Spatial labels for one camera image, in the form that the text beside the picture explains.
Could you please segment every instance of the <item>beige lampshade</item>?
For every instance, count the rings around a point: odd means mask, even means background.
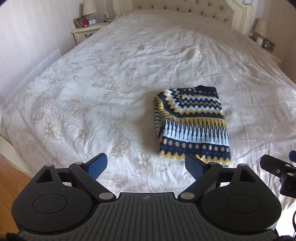
[[[263,19],[259,18],[254,31],[257,34],[259,34],[263,37],[266,37],[267,36],[267,23]]]
[[[88,15],[97,12],[96,6],[92,0],[86,0],[83,4],[83,15]]]

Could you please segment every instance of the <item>lamp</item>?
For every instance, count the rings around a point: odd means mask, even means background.
[[[256,43],[262,45],[263,39],[267,35],[267,23],[263,19],[258,19],[258,23],[254,29],[254,32],[258,34]]]
[[[91,14],[97,12],[96,6],[92,0],[86,0],[83,4],[83,15],[89,15],[91,18]]]

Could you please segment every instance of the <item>red bottle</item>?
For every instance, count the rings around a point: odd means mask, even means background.
[[[82,18],[82,24],[83,24],[83,27],[86,28],[87,27],[87,20],[86,20],[86,17],[83,16]]]

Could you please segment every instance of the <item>lamp base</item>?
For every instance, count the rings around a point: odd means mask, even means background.
[[[261,46],[263,44],[263,39],[258,37],[256,43]]]

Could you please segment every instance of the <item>headboard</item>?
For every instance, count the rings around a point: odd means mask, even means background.
[[[251,24],[253,6],[237,0],[113,0],[113,8],[116,16],[142,9],[191,12],[217,19],[245,34]]]

